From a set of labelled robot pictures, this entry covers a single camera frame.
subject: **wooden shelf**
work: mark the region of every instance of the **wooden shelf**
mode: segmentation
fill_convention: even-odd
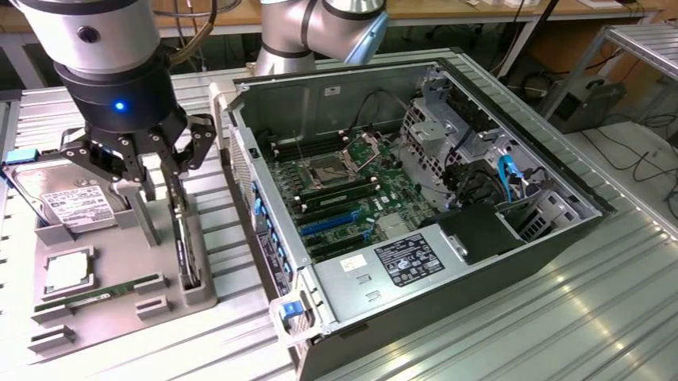
[[[156,10],[172,11],[173,0],[152,0],[152,6]],[[188,12],[185,2],[180,2],[181,13]],[[539,6],[524,7],[520,15],[524,17],[537,16],[546,8],[547,0],[542,0]],[[208,0],[192,0],[195,12],[207,12],[210,9]],[[663,9],[662,0],[642,0],[645,12]],[[516,14],[518,9],[510,6],[491,6],[480,1],[478,6],[470,6],[462,0],[391,0],[388,2],[388,14],[392,19],[424,19],[424,18],[476,18],[476,17],[508,17]],[[594,10],[582,4],[578,0],[561,0],[554,11],[557,15],[575,15],[587,13],[619,13],[621,17],[629,14],[626,7]],[[203,23],[203,18],[198,19],[198,24]],[[243,0],[243,3],[235,10],[222,13],[216,19],[218,26],[226,25],[258,25],[262,22],[262,5],[259,0]],[[156,23],[160,28],[175,26],[172,17],[156,17]],[[180,19],[181,26],[192,26],[188,18]],[[23,16],[12,7],[0,8],[0,30],[5,33],[31,33],[31,26]]]

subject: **blue latch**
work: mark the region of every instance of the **blue latch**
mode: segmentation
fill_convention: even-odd
[[[496,161],[496,171],[499,172],[499,180],[506,190],[506,198],[511,202],[511,185],[508,185],[508,174],[516,176],[518,179],[523,179],[524,175],[518,169],[516,162],[512,161],[511,155],[503,155]]]
[[[254,214],[255,215],[260,215],[262,214],[262,199],[258,198],[255,201],[254,201]]]
[[[5,164],[32,163],[39,158],[39,150],[35,148],[15,149],[8,152]]]
[[[280,309],[280,317],[283,321],[288,321],[292,317],[300,316],[303,314],[304,305],[300,303],[300,301],[283,304],[283,308]]]

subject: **blue pcie slot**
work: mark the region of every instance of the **blue pcie slot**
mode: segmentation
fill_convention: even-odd
[[[319,222],[311,226],[302,228],[300,235],[303,237],[310,236],[311,234],[316,234],[319,232],[324,232],[328,229],[336,228],[338,226],[351,224],[356,221],[358,215],[360,214],[360,210],[344,214],[339,217],[335,217],[324,222]]]

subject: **aluminum profile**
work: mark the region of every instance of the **aluminum profile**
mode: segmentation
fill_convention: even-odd
[[[375,62],[443,56],[464,72],[618,213],[531,278],[474,304],[323,378],[380,379],[674,379],[678,377],[678,246],[675,230],[622,194],[558,131],[464,55],[447,49],[379,56]],[[320,67],[336,66],[322,63]],[[188,113],[208,112],[208,84],[246,70],[180,75],[177,99]],[[17,147],[55,148],[60,130],[81,124],[64,89],[27,91],[17,112]],[[147,161],[163,194],[157,162]],[[29,285],[31,222],[8,192],[0,241],[0,378],[292,380],[250,249],[244,243],[216,149],[187,189],[198,208],[219,304],[44,364],[24,366],[20,339],[31,328],[21,302]]]

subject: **warning label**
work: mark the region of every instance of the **warning label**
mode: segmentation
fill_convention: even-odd
[[[438,256],[431,250],[422,234],[392,242],[376,248],[383,268],[391,276],[392,283],[404,287],[428,275],[444,270]]]
[[[67,228],[113,218],[111,204],[97,185],[47,193],[41,197]]]

